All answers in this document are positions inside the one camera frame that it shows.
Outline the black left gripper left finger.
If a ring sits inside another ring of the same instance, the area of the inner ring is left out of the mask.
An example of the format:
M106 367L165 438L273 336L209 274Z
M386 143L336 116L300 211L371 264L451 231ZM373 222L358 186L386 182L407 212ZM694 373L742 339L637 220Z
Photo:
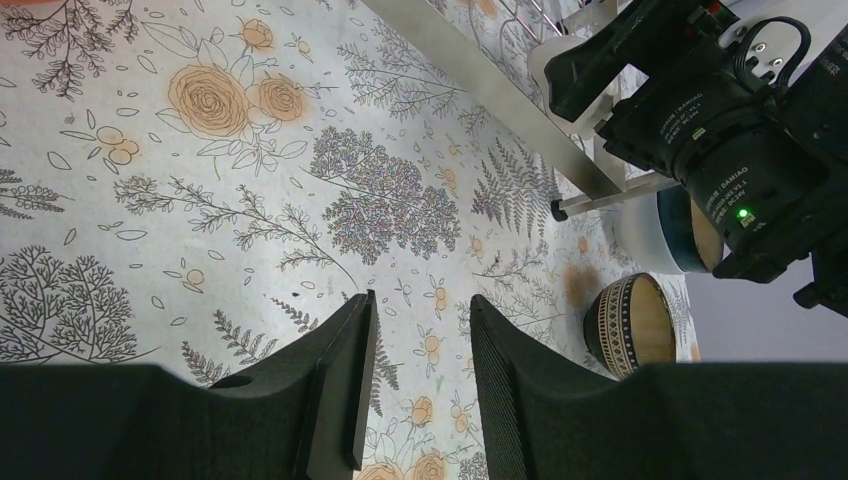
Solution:
M5 479L350 479L363 465L375 294L207 388L160 366L5 366Z

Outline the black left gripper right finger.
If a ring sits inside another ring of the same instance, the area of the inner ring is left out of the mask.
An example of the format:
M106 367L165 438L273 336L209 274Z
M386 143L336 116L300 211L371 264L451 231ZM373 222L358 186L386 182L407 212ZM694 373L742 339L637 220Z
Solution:
M621 381L470 301L492 479L843 479L843 363L660 363Z

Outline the brown rimmed tan bowl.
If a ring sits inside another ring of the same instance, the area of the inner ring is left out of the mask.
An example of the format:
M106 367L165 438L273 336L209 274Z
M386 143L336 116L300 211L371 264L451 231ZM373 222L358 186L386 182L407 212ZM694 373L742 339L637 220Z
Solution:
M676 361L671 310L648 273L629 275L602 289L584 315L583 337L590 354L616 379L644 365Z

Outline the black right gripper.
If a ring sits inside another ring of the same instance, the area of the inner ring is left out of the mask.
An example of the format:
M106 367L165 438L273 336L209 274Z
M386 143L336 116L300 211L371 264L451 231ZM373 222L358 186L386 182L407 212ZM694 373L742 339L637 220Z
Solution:
M600 136L612 155L682 179L694 131L758 90L785 89L795 56L757 46L765 18L722 1L634 1L587 40L543 44L546 113L567 131Z

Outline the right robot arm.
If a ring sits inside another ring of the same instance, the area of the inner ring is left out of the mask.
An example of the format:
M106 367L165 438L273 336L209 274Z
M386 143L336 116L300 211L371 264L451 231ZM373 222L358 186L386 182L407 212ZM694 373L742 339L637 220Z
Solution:
M817 56L799 35L774 73L752 54L769 25L719 1L635 1L588 39L528 56L546 114L566 132L680 184L730 254L720 279L765 284L810 259L804 308L847 311L847 35Z

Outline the blue tan-inside bowl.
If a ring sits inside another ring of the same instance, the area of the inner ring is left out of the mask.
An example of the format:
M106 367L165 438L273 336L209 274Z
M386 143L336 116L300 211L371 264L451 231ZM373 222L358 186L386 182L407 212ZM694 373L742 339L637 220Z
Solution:
M661 232L676 267L711 273L724 257L724 242L698 205L680 186L656 194Z

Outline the large white bowl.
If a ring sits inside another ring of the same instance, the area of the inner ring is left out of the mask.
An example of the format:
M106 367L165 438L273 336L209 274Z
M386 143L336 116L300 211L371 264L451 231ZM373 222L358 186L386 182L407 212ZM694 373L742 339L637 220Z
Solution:
M619 249L644 270L682 275L662 231L658 192L625 201L613 226Z

